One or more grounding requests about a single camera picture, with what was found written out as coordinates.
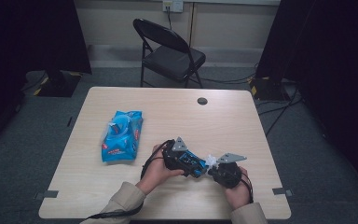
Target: power cord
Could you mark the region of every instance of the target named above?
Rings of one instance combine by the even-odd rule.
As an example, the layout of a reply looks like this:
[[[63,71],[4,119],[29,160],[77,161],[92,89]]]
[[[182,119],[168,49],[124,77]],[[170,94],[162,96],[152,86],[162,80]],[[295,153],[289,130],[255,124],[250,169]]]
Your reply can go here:
[[[172,29],[172,27],[171,27],[171,7],[165,7],[165,9],[167,10],[168,21],[170,22],[170,30],[171,30]]]
[[[246,179],[249,181],[249,184],[246,183],[246,181],[244,181],[242,178],[237,178],[234,174],[232,174],[232,173],[231,173],[229,170],[227,170],[227,169],[222,169],[222,168],[220,168],[220,167],[219,167],[218,169],[224,171],[225,174],[231,175],[231,176],[232,176],[233,178],[235,178],[235,179],[239,179],[240,182],[242,182],[242,183],[245,185],[245,187],[249,190],[249,202],[248,202],[248,203],[253,203],[253,202],[254,202],[253,186],[252,186],[251,179],[249,178],[248,175],[246,175],[246,174],[244,174],[243,172],[241,172],[241,174],[244,175],[244,176],[246,177]]]
[[[293,101],[295,100],[296,98],[296,94],[298,92],[298,86],[296,86],[296,90],[295,90],[295,93],[293,93],[293,96],[292,96],[292,99],[290,100],[290,102],[286,105],[286,106],[283,106],[283,107],[280,107],[280,108],[276,108],[276,109],[272,109],[272,110],[269,110],[269,111],[265,111],[265,112],[262,112],[262,113],[259,113],[258,116],[261,116],[263,114],[267,114],[269,112],[272,112],[272,111],[277,111],[277,110],[282,110],[281,113],[278,115],[278,117],[274,120],[274,122],[271,124],[271,126],[269,127],[269,129],[267,130],[266,132],[266,137],[269,135],[269,132],[272,130],[272,128],[275,126],[275,124],[278,122],[279,118],[282,116],[282,114],[284,113],[284,111],[286,111],[287,108],[289,108],[289,106],[291,105],[296,105],[297,103],[299,103],[301,100],[302,100],[302,97],[296,101],[295,103],[293,103]]]
[[[279,104],[279,105],[284,105],[286,104],[286,102],[284,101],[268,101],[268,102],[263,102],[260,104],[255,105],[256,108],[260,107],[261,105],[266,105],[266,104]]]
[[[250,81],[250,78],[253,77],[254,75],[255,73],[251,74],[248,77],[242,77],[239,79],[232,79],[232,80],[218,80],[218,79],[210,79],[210,78],[201,78],[201,79],[205,81],[220,83],[220,84],[242,84],[242,83],[248,83]]]
[[[158,148],[156,148],[156,150],[152,153],[152,155],[149,157],[149,159],[147,159],[147,161],[145,162],[144,168],[142,169],[141,172],[141,179],[142,177],[144,177],[145,172],[147,170],[147,167],[149,166],[149,164],[155,160],[155,159],[163,159],[161,157],[156,157],[154,158],[154,156],[169,142],[171,142],[172,140],[167,140],[165,141],[163,144],[161,144]],[[114,211],[114,212],[108,212],[108,213],[100,213],[100,214],[95,214],[93,216],[88,217],[92,218],[92,219],[98,219],[98,218],[107,218],[107,217],[129,217],[132,215],[137,214],[139,211],[141,211],[142,207],[144,206],[144,203],[141,203],[141,205],[139,205],[137,208],[132,209],[130,211]]]

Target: chair backrest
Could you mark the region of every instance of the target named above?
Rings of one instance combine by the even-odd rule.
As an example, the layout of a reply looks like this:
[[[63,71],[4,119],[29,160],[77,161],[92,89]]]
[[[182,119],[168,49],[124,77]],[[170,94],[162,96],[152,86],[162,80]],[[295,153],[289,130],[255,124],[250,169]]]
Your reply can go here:
[[[170,49],[183,53],[190,52],[185,40],[171,29],[144,19],[135,19],[132,24],[145,43],[147,43],[145,40],[147,38]]]

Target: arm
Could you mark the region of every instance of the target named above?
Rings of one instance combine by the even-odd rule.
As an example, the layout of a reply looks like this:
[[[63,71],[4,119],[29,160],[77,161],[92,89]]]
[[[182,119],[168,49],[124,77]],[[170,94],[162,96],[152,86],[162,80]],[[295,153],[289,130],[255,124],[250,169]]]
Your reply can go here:
[[[182,175],[182,170],[169,170],[165,167],[162,159],[162,152],[159,150],[152,162],[146,169],[143,178],[136,184],[124,182],[118,192],[110,199],[109,204],[101,211],[101,213],[113,212],[117,210],[130,211],[137,208],[153,189],[164,183],[172,176]],[[112,217],[100,219],[87,219],[82,224],[127,224],[130,223],[130,217]]]
[[[248,172],[240,167],[243,174]],[[231,213],[231,221],[233,224],[246,223],[267,223],[260,203],[249,203],[250,192],[246,186],[240,182],[234,189],[225,189],[227,201],[233,212]]]

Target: electrical outlet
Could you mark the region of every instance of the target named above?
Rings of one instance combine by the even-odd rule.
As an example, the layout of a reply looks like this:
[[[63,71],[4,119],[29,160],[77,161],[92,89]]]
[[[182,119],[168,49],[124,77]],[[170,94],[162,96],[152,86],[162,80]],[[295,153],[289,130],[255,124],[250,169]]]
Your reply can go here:
[[[168,11],[167,8],[173,12],[173,1],[162,1],[162,11]]]
[[[173,1],[173,12],[183,12],[183,1]]]

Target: chair seat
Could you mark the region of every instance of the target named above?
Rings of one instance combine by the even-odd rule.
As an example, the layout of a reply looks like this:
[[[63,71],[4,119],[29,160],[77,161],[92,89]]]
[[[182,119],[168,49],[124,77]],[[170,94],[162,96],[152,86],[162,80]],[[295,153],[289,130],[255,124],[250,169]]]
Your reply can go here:
[[[190,51],[197,70],[205,63],[205,54],[196,49]],[[190,64],[188,55],[164,46],[148,54],[142,63],[146,68],[177,82],[183,82],[191,75],[188,73]]]

